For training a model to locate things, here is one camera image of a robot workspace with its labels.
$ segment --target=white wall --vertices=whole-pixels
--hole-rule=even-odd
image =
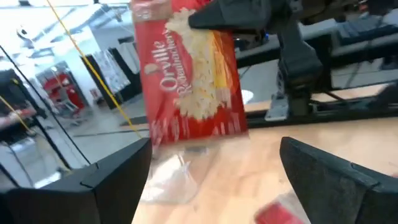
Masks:
[[[95,39],[89,39],[79,43],[79,48],[85,55],[100,51]],[[87,102],[92,106],[94,104],[94,98],[90,90],[93,88],[98,89],[98,87],[95,85],[89,71],[81,60],[79,52],[73,48],[62,57],[59,57],[59,60],[67,63]]]
[[[92,30],[94,38],[101,50],[106,50],[119,45],[118,39],[134,35],[133,24],[115,26],[112,28]]]

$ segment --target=wooden countertop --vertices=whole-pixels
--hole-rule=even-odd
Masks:
[[[283,136],[384,174],[398,172],[398,118],[251,129],[248,138],[221,145],[193,200],[180,205],[140,203],[133,224],[253,223],[261,207],[292,190],[279,158]]]

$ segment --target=yellow cable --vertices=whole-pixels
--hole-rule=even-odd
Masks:
[[[86,62],[86,64],[88,65],[88,67],[90,68],[90,70],[93,72],[93,74],[95,75],[95,77],[98,79],[99,83],[101,84],[101,86],[104,88],[106,94],[109,95],[109,97],[112,99],[114,105],[117,107],[117,109],[119,110],[119,112],[122,114],[122,116],[124,117],[124,119],[128,122],[130,128],[137,134],[137,136],[139,138],[142,138],[142,136],[139,134],[138,130],[134,127],[134,125],[132,125],[130,118],[127,116],[127,114],[123,111],[123,109],[120,107],[119,103],[116,101],[116,99],[114,98],[114,96],[112,95],[112,93],[110,92],[110,90],[108,89],[108,87],[105,85],[104,81],[102,81],[100,75],[97,73],[97,71],[94,69],[93,65],[88,61],[88,59],[86,58],[86,56],[84,55],[83,51],[81,51],[81,49],[79,48],[79,46],[77,46],[75,40],[73,40],[73,37],[70,33],[70,31],[66,28],[65,24],[62,22],[61,18],[59,17],[59,15],[57,14],[57,12],[55,11],[54,7],[52,6],[50,0],[47,0],[47,3],[49,4],[51,10],[54,12],[55,17],[57,17],[59,23],[62,25],[63,29],[65,29],[65,32],[68,34],[70,40],[72,41],[73,45],[75,46],[76,50],[79,51],[81,57],[83,58],[83,60]]]
[[[28,127],[28,125],[26,125],[25,121],[21,118],[21,116],[19,115],[18,112],[16,112],[14,110],[14,108],[7,102],[7,100],[5,100],[2,96],[0,96],[0,100],[13,112],[17,115],[19,122],[21,122],[21,124],[26,128],[27,131],[30,131],[30,128]]]

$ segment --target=red packaging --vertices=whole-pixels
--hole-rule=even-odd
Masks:
[[[131,3],[155,146],[247,131],[231,35],[188,26],[206,2]]]
[[[279,202],[272,203],[261,210],[254,220],[256,224],[304,224]]]

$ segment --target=metal bracket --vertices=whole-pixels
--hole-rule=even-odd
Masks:
[[[282,121],[287,119],[289,114],[289,103],[287,97],[277,93],[272,95],[271,106],[267,111],[266,121]]]

